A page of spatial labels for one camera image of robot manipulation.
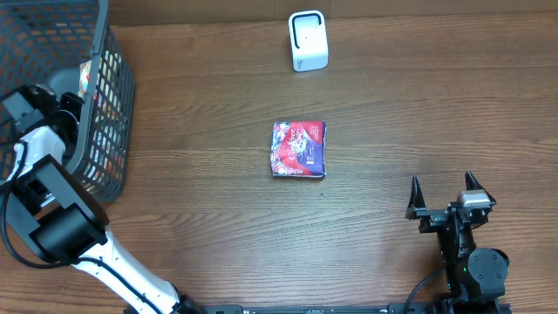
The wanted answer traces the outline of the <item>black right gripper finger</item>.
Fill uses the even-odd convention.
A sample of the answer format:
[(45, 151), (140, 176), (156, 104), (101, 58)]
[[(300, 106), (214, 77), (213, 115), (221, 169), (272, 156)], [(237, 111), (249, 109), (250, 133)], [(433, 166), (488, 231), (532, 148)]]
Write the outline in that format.
[(477, 190), (481, 190), (483, 191), (488, 200), (490, 201), (491, 205), (495, 205), (496, 204), (496, 200), (492, 197), (492, 195), (482, 187), (482, 185), (479, 183), (479, 181), (475, 178), (475, 176), (473, 175), (473, 173), (471, 171), (466, 171), (465, 173), (465, 182), (466, 182), (466, 190), (467, 191), (477, 191)]
[(424, 211), (426, 211), (424, 196), (422, 194), (418, 176), (414, 175), (412, 177), (411, 195), (405, 212), (405, 218), (408, 220), (416, 220)]

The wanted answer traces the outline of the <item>red purple snack packet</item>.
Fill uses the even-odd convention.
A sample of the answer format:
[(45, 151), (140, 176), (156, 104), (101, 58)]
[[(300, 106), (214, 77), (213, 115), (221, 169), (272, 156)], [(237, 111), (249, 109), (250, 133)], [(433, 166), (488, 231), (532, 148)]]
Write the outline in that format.
[(326, 131), (323, 120), (276, 122), (269, 157), (272, 175), (322, 179), (326, 175)]

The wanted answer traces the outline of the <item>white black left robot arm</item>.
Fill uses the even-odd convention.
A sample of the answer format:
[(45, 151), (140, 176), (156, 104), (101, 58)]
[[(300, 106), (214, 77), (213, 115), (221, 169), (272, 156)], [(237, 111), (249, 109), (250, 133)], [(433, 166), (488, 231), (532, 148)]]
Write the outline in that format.
[(101, 204), (63, 166), (77, 141), (82, 100), (44, 85), (1, 98), (1, 238), (19, 263), (37, 270), (72, 266), (124, 299), (129, 313), (200, 313), (116, 240)]

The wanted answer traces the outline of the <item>yellow orange snack bag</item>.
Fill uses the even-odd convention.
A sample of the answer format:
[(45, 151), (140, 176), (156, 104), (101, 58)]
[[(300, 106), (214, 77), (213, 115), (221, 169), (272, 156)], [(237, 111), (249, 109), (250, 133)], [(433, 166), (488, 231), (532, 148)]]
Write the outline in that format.
[(87, 93), (90, 81), (92, 61), (88, 60), (79, 66), (78, 96), (83, 98)]

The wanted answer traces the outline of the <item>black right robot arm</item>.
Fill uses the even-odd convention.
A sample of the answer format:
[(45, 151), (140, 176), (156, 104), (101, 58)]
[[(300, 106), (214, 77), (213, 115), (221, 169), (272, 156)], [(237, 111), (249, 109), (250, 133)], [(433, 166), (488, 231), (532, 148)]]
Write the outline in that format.
[[(444, 209), (429, 209), (417, 176), (405, 213), (418, 220), (421, 234), (437, 235), (442, 265), (419, 282), (405, 300), (402, 313), (508, 314), (509, 304), (499, 301), (506, 293), (509, 257), (500, 249), (479, 248), (473, 230), (488, 223), (497, 201), (471, 172), (465, 173), (466, 189)], [(415, 304), (417, 293), (440, 273), (446, 274), (448, 292), (426, 305)]]

